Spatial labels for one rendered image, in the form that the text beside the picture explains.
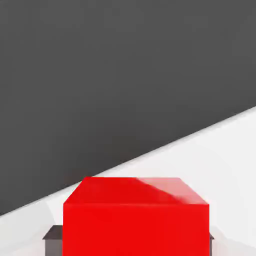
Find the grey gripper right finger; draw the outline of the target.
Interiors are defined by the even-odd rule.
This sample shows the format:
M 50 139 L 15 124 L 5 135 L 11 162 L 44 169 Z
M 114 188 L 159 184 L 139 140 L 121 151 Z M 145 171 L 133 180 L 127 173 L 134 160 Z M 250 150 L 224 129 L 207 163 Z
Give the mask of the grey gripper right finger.
M 211 233 L 209 234 L 209 256 L 226 256 L 225 243 Z

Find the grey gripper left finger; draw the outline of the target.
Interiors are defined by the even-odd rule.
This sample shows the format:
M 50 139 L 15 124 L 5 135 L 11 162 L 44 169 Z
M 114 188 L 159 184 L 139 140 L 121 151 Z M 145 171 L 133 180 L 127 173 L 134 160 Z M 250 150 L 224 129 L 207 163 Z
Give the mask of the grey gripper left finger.
M 53 225 L 32 239 L 29 256 L 63 256 L 63 226 Z

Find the small red cube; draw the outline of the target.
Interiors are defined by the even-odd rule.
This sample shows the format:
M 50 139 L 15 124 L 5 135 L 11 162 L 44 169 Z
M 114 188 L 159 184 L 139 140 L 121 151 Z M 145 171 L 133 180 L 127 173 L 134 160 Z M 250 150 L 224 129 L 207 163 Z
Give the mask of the small red cube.
M 210 256 L 209 204 L 180 178 L 86 177 L 63 204 L 63 256 Z

